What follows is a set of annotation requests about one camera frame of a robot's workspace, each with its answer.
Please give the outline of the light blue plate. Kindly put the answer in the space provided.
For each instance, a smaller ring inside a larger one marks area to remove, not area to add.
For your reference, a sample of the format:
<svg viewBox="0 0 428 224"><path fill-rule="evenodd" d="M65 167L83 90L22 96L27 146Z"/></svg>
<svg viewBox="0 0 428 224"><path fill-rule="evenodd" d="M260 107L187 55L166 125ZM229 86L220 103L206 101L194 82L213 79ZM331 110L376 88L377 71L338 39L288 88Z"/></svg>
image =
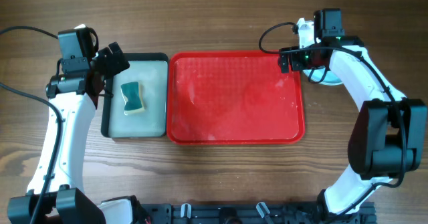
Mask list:
<svg viewBox="0 0 428 224"><path fill-rule="evenodd" d="M303 73L310 78L310 82L313 84L322 84L325 86L338 86L342 84L342 81L335 74L330 70L325 74L325 70L325 68L304 70Z"/></svg>

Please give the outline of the green and yellow sponge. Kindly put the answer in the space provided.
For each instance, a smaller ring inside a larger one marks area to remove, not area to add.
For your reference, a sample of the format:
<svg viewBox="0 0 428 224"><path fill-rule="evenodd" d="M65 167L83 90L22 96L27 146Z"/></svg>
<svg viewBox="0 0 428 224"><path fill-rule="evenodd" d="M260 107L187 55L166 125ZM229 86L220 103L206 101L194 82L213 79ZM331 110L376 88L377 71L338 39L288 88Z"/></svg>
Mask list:
<svg viewBox="0 0 428 224"><path fill-rule="evenodd" d="M125 115L144 112L144 102L142 100L142 86L139 82L128 82L120 86L124 99Z"/></svg>

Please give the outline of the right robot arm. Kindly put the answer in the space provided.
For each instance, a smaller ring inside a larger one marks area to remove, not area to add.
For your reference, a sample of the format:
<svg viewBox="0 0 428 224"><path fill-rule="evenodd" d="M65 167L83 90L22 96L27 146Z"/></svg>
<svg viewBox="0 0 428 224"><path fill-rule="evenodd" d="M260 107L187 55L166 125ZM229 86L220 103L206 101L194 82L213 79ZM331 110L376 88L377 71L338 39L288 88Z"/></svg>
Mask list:
<svg viewBox="0 0 428 224"><path fill-rule="evenodd" d="M313 20L301 18L291 26L299 44L278 52L281 70L309 70L315 84L335 75L359 111L348 141L348 166L320 196L325 220L339 221L357 213L377 189L400 187L405 174L419 168L427 106L396 89L360 38L345 34L341 10L318 10ZM318 70L323 76L313 78Z"/></svg>

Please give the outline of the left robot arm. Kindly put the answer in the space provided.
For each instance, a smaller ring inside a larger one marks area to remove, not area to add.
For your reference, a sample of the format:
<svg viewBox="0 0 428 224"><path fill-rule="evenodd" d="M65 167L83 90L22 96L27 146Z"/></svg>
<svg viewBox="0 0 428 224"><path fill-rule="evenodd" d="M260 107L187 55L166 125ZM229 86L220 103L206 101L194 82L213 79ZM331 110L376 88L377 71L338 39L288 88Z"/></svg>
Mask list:
<svg viewBox="0 0 428 224"><path fill-rule="evenodd" d="M59 32L61 58L46 86L49 107L43 149L26 194L10 199L12 223L138 223L145 210L134 196L97 205L83 190L82 171L90 124L100 96L111 96L105 82L129 68L117 43L99 48L96 32L85 25Z"/></svg>

